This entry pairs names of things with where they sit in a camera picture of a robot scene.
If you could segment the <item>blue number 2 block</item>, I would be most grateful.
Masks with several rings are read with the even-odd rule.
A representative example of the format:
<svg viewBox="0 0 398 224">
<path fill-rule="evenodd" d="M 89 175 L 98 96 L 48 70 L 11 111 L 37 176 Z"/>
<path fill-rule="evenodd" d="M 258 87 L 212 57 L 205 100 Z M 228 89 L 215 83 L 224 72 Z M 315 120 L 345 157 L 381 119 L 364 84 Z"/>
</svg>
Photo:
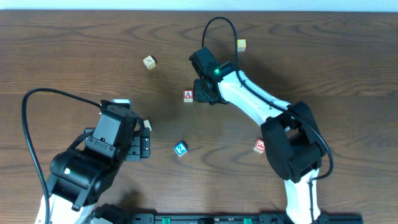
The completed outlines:
<svg viewBox="0 0 398 224">
<path fill-rule="evenodd" d="M 180 141 L 174 147 L 174 151 L 178 155 L 178 157 L 182 157 L 184 154 L 186 154 L 188 152 L 188 145 L 186 144 L 185 141 Z"/>
</svg>

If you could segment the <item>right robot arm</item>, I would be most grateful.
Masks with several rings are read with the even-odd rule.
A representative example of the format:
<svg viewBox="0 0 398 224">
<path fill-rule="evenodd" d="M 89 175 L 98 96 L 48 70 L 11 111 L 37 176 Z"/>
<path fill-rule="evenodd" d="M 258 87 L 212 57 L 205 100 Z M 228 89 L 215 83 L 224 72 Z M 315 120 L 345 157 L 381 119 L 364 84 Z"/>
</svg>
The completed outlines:
<svg viewBox="0 0 398 224">
<path fill-rule="evenodd" d="M 284 180 L 286 214 L 294 223 L 315 223 L 320 216 L 316 182 L 323 156 L 331 156 L 315 118 L 303 102 L 290 104 L 253 83 L 232 62 L 221 63 L 207 47 L 193 53 L 190 63 L 198 74 L 194 99 L 211 105 L 232 103 L 261 129 L 269 164 Z"/>
</svg>

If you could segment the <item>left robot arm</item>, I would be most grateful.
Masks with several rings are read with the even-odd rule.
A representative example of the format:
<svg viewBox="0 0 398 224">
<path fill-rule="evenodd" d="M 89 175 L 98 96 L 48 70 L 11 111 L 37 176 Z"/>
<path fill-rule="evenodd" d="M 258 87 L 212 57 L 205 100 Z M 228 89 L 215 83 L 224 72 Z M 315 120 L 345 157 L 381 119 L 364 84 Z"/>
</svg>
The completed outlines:
<svg viewBox="0 0 398 224">
<path fill-rule="evenodd" d="M 50 163 L 36 223 L 85 223 L 124 162 L 150 156 L 150 128 L 127 99 L 103 100 L 94 128 L 85 128 Z"/>
</svg>

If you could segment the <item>red letter A block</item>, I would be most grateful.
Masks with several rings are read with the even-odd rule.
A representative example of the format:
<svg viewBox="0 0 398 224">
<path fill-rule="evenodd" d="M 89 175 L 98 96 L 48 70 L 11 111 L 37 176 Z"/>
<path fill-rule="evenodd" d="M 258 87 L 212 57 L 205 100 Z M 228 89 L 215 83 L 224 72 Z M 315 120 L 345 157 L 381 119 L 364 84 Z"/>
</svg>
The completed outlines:
<svg viewBox="0 0 398 224">
<path fill-rule="evenodd" d="M 193 90 L 184 90 L 183 91 L 183 101 L 185 103 L 193 102 Z"/>
</svg>

